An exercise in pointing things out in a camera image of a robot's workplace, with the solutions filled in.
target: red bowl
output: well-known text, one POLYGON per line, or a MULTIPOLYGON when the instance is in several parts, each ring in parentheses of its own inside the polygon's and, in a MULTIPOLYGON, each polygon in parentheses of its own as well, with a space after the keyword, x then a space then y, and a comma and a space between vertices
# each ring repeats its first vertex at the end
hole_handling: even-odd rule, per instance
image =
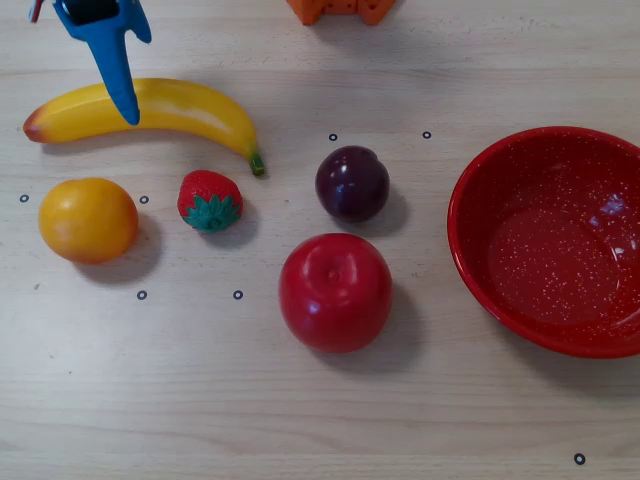
POLYGON ((451 253, 476 299, 543 347, 640 353, 640 149, 605 133, 538 128, 505 138, 451 198, 451 253))

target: banana stem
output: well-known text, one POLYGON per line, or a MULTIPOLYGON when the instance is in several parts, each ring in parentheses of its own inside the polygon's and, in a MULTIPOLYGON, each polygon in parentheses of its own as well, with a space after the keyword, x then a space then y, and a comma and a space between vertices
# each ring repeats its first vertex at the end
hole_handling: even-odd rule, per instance
POLYGON ((253 173, 256 177, 260 175, 264 175, 264 162, 262 161, 262 157, 258 150, 254 150, 251 155, 249 155, 249 166, 251 167, 251 173, 253 173))

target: orange object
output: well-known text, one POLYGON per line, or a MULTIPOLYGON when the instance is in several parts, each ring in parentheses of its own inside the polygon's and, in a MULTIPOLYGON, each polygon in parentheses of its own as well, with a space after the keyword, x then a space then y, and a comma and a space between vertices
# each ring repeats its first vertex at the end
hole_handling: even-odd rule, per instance
POLYGON ((51 250, 72 262, 95 264, 131 246, 138 233, 138 212, 119 185, 85 178, 51 190, 40 206, 38 223, 51 250))
POLYGON ((328 15, 348 15, 358 13, 358 0, 329 0, 324 8, 328 15))
POLYGON ((358 13, 367 25, 379 24, 396 0, 358 0, 358 13))
POLYGON ((395 0, 287 0, 303 25, 313 25, 323 14, 359 13, 367 25, 377 25, 395 0))

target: strawberry leaves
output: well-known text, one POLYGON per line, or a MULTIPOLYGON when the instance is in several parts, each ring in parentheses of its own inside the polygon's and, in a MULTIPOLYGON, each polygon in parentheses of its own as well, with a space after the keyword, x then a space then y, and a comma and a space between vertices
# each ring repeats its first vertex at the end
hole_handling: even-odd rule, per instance
POLYGON ((222 201, 218 195, 213 195, 209 202, 195 195, 193 204, 194 208, 187 208, 188 215, 182 219, 204 233, 220 232, 240 218, 240 207, 233 205, 231 195, 227 195, 222 201))

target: bowl rim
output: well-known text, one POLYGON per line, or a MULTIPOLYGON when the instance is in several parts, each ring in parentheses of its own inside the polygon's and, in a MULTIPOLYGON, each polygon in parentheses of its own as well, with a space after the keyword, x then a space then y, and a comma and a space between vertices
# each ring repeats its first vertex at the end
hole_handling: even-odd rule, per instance
POLYGON ((514 142, 520 142, 536 137, 543 137, 548 135, 567 134, 571 136, 575 135, 589 135, 591 137, 603 140, 607 143, 614 143, 616 146, 628 151, 629 153, 640 157, 640 148, 632 143, 627 142, 619 137, 610 135, 608 133, 599 132, 597 130, 591 130, 582 127, 571 126, 551 126, 551 127, 539 127, 530 130, 525 130, 513 135, 509 135, 502 140, 494 143, 480 153, 471 163, 465 168, 458 179, 456 186, 451 194, 451 200, 449 202, 449 210, 447 215, 447 236, 449 240, 449 248, 453 261, 458 269, 458 273, 469 291, 473 294, 475 299, 487 310, 494 318, 496 318, 505 327, 514 333, 517 333, 523 338, 549 350, 553 350, 558 353, 571 355, 574 357, 583 358, 623 358, 640 353, 640 342, 637 345, 630 345, 628 347, 615 347, 615 348, 603 348, 603 347, 587 347, 583 345, 572 345, 570 343, 558 341, 548 335, 541 334, 535 330, 525 327, 522 323, 515 320, 509 313, 497 305, 488 295, 484 293, 480 285, 476 282, 471 271, 462 258, 461 242, 458 235, 458 224, 456 219, 458 217, 459 205, 462 199, 462 195, 469 183, 469 181, 475 176, 475 172, 478 167, 488 163, 498 152, 508 148, 514 142))

